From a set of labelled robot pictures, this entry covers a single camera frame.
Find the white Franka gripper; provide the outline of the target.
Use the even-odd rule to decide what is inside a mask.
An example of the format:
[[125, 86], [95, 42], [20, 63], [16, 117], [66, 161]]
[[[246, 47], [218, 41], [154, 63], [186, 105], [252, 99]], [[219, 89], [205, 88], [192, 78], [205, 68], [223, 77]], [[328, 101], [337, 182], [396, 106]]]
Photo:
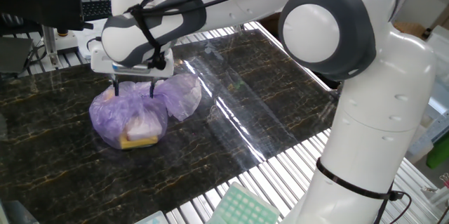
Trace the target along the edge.
[[[158, 78], [168, 78], [174, 73], [174, 59], [173, 50], [169, 48], [165, 51], [164, 59], [166, 66], [163, 70], [158, 70], [155, 67], [148, 68], [147, 62], [136, 65], [132, 68], [124, 67], [111, 60], [105, 53], [101, 43], [90, 43], [91, 55], [91, 69], [97, 73], [115, 74], [115, 75], [130, 75], [140, 77], [153, 77], [149, 87], [149, 97], [154, 97], [154, 89]], [[119, 82], [116, 76], [111, 76], [112, 86], [114, 88], [114, 95], [119, 96]]]

